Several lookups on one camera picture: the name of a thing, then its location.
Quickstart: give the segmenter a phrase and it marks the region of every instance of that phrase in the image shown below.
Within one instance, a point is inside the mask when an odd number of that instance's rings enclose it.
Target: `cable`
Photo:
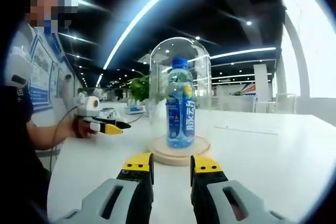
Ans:
[[[55,140],[56,140],[56,133],[57,133],[57,130],[58,130],[58,127],[60,126],[60,124],[61,124],[61,122],[67,117],[67,115],[71,112],[71,111],[73,111],[75,108],[77,108],[77,106],[76,107],[73,107],[71,110],[69,110],[63,117],[62,117],[62,119],[58,122],[58,124],[57,124],[57,126],[56,126],[56,129],[55,129],[55,132],[54,132],[54,136],[52,137],[52,139],[53,139],[53,141],[51,142],[51,144],[52,145],[54,145],[54,142],[55,142]],[[52,147],[51,148],[51,154],[50,154],[50,160],[49,160],[49,170],[50,170],[50,173],[52,173],[51,172],[51,168],[52,168],[52,166],[53,166],[53,155],[54,155],[54,148],[55,148],[55,150],[56,150],[56,146],[55,147]]]
[[[136,122],[137,120],[139,120],[142,116],[144,115],[144,113],[142,113],[141,114],[141,116],[139,116],[137,119],[135,119],[135,120],[133,120],[133,121],[131,121],[131,122],[129,122],[129,123],[127,123],[127,124],[131,124],[131,123],[134,123],[134,122]]]

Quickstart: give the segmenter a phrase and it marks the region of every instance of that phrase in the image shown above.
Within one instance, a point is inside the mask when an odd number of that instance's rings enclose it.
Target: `wooden base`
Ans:
[[[209,153],[210,143],[202,137],[195,136],[195,141],[191,146],[183,149],[174,149],[168,147],[166,138],[163,136],[148,145],[148,149],[154,154],[154,160],[159,163],[188,166],[190,165],[190,156]]]

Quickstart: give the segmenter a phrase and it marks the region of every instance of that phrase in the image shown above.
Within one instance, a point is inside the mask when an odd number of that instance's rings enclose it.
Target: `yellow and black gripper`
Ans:
[[[219,223],[217,209],[207,185],[228,181],[220,165],[203,155],[191,156],[191,203],[198,224]]]
[[[154,199],[153,153],[134,155],[126,161],[117,179],[138,182],[129,209],[129,223],[149,223]]]

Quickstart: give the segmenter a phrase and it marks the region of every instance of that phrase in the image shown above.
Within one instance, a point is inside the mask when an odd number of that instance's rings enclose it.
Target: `person's hand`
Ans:
[[[75,137],[90,138],[97,134],[97,131],[90,129],[90,123],[84,121],[82,118],[75,117],[72,119],[72,130]]]
[[[90,138],[92,135],[96,135],[98,132],[90,129],[90,123],[83,119],[78,120],[78,131],[83,138]]]

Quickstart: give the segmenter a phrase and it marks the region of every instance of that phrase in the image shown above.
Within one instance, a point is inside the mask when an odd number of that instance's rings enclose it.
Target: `black ceiling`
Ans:
[[[90,87],[96,84],[101,73],[103,87],[119,78],[120,83],[127,83],[139,76],[137,71],[148,73],[149,66],[137,61],[171,37],[200,36],[200,42],[211,56],[253,48],[277,48],[214,59],[212,66],[221,66],[212,67],[212,77],[219,77],[220,73],[222,76],[251,74],[253,64],[266,59],[272,59],[264,62],[273,73],[275,60],[281,53],[284,17],[281,0],[160,0],[126,36],[104,71],[102,68],[118,39],[149,0],[82,1],[90,5],[80,4],[65,34],[89,42],[59,37],[76,74],[80,79],[85,78]],[[230,64],[241,61],[251,62]]]

